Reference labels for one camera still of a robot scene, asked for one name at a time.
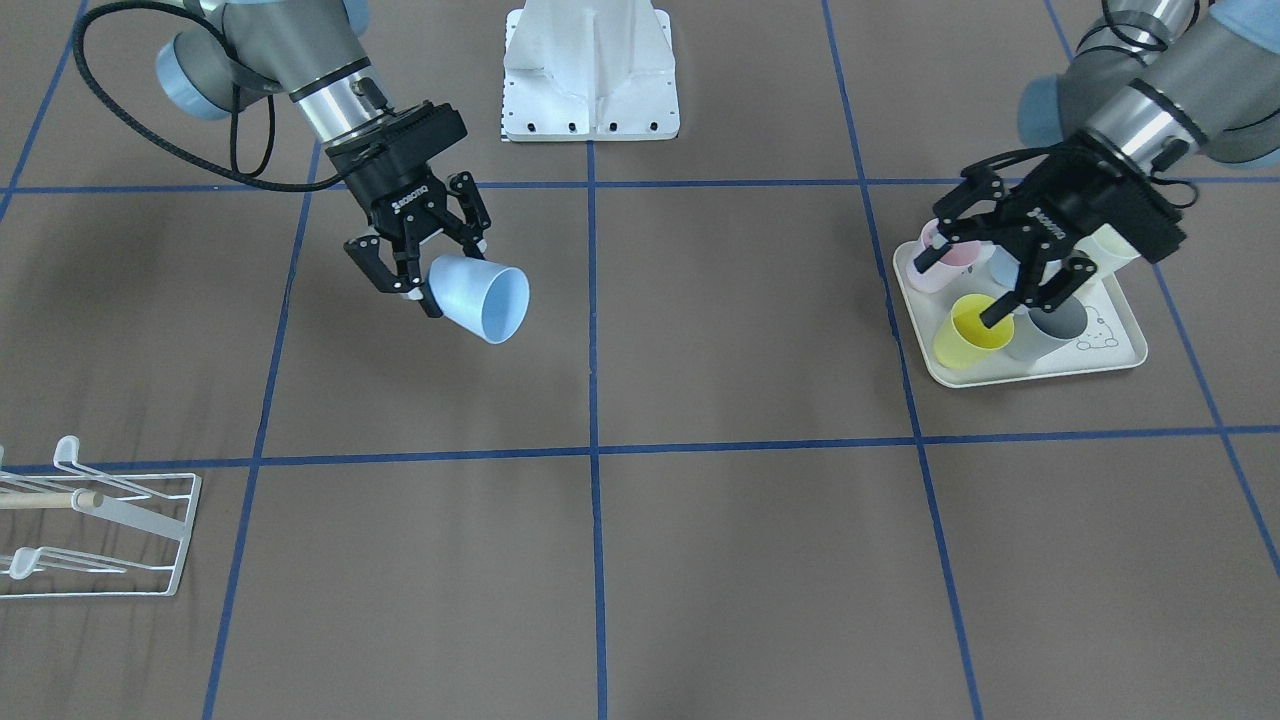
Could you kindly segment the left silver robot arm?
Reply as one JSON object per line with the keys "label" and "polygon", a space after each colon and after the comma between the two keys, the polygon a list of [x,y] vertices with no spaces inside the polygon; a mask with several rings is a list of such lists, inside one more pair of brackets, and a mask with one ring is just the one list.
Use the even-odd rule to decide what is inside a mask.
{"label": "left silver robot arm", "polygon": [[988,243],[1018,266],[980,311],[1056,311],[1133,256],[1160,263],[1185,236],[1169,170],[1204,155],[1271,167],[1279,145],[1275,1],[1105,1],[1069,68],[1030,82],[1021,149],[963,169],[933,206],[918,272]]}

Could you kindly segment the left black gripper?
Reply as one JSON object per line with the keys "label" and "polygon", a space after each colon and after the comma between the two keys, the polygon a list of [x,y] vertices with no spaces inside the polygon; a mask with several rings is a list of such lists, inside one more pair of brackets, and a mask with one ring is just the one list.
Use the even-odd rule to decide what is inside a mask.
{"label": "left black gripper", "polygon": [[[1012,190],[996,172],[1038,159]],[[1092,140],[1001,152],[989,167],[961,170],[963,182],[932,206],[938,220],[933,249],[915,260],[925,272],[948,246],[991,242],[1007,250],[1021,269],[1015,290],[1005,290],[982,314],[992,327],[1016,309],[1052,311],[1096,273],[1075,249],[1108,225],[1143,259],[1156,264],[1187,238],[1183,210],[1158,190],[1164,183]],[[978,202],[995,210],[963,218]]]}

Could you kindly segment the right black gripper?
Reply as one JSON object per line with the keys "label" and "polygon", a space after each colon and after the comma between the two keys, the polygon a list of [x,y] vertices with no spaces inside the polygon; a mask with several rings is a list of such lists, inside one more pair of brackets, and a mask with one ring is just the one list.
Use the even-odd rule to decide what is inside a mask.
{"label": "right black gripper", "polygon": [[[470,172],[444,183],[430,160],[467,135],[462,115],[448,102],[422,102],[388,117],[367,132],[325,149],[348,191],[365,211],[369,232],[346,241],[346,254],[381,293],[415,301],[430,318],[443,318],[419,250],[408,250],[438,231],[466,258],[485,260],[484,233],[492,227]],[[448,210],[447,195],[462,211]]]}

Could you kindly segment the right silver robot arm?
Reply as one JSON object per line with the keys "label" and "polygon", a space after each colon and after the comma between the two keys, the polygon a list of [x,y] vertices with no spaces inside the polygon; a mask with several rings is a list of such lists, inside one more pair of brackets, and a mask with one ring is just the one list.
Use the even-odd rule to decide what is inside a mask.
{"label": "right silver robot arm", "polygon": [[180,32],[160,49],[155,68],[168,97],[192,117],[216,120],[285,95],[367,218],[367,232],[346,242],[348,256],[376,290],[440,316],[421,245],[443,233],[480,259],[492,224],[470,173],[439,179],[430,168],[466,136],[461,114],[428,101],[394,108],[360,42],[369,22],[364,1],[186,1],[183,8],[210,28]]}

